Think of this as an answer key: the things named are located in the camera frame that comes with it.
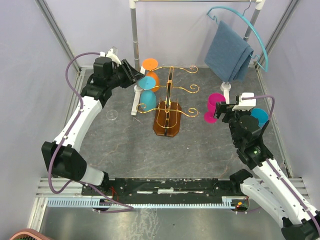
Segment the blue wine glass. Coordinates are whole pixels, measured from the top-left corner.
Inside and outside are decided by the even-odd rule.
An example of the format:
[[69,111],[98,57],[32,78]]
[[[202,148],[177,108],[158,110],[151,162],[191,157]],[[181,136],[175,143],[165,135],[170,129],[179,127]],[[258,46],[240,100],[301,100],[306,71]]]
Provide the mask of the blue wine glass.
[[258,126],[262,128],[265,123],[269,120],[268,113],[261,108],[254,108],[251,111],[251,116],[258,119]]
[[138,86],[142,89],[140,95],[140,108],[143,111],[154,109],[157,105],[156,94],[152,88],[156,86],[156,80],[151,76],[145,76],[138,81]]

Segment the pink wine glass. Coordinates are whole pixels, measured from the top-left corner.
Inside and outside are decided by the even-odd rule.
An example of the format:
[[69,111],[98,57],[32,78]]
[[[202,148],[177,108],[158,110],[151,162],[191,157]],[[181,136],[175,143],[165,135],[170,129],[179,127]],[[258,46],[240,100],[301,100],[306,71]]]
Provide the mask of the pink wine glass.
[[207,112],[204,114],[204,120],[209,124],[214,124],[217,119],[214,118],[217,102],[225,102],[225,97],[220,93],[212,93],[207,99]]

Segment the orange wine glass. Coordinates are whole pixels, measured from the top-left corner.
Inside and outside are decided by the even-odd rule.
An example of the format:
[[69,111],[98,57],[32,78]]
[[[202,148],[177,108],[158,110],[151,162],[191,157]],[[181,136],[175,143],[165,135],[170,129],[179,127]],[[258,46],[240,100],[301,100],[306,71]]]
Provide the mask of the orange wine glass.
[[159,90],[160,80],[158,75],[155,73],[158,67],[158,61],[154,58],[147,58],[142,62],[142,67],[147,71],[146,76],[152,77],[155,80],[155,87],[151,90],[155,93]]

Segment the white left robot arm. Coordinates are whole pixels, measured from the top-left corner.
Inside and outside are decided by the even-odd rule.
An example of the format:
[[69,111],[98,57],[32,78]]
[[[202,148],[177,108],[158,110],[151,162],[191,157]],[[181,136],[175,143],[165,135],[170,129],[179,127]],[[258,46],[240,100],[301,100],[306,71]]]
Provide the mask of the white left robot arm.
[[128,88],[144,76],[126,59],[120,63],[106,56],[95,59],[93,73],[79,93],[78,106],[68,123],[52,142],[46,141],[41,147],[49,176],[91,184],[99,195],[110,191],[108,174],[89,166],[80,155],[80,148],[93,120],[112,96],[113,89]]

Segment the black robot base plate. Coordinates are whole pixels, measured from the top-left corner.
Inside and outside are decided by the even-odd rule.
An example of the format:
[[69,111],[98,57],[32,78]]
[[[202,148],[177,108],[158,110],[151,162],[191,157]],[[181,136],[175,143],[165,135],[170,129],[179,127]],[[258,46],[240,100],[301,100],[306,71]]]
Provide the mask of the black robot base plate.
[[220,203],[223,197],[246,198],[232,181],[217,178],[111,178],[97,189],[123,204]]

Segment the clear wine glass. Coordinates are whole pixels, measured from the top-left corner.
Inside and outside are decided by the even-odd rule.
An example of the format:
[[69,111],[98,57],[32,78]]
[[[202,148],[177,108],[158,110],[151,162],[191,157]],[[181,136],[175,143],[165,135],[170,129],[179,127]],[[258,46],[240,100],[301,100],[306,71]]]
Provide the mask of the clear wine glass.
[[114,109],[111,109],[109,110],[107,113],[106,113],[106,118],[109,120],[109,121],[115,121],[117,118],[118,118],[118,112]]

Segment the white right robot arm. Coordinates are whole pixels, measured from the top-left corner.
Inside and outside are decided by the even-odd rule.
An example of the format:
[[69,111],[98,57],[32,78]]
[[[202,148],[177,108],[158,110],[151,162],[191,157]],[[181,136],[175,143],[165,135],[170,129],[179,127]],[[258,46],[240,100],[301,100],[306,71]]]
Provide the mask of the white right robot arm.
[[230,176],[229,191],[254,200],[277,222],[286,240],[318,240],[320,211],[296,189],[265,146],[265,128],[259,127],[250,109],[238,109],[235,104],[217,102],[214,116],[221,114],[239,159],[261,179],[239,170]]

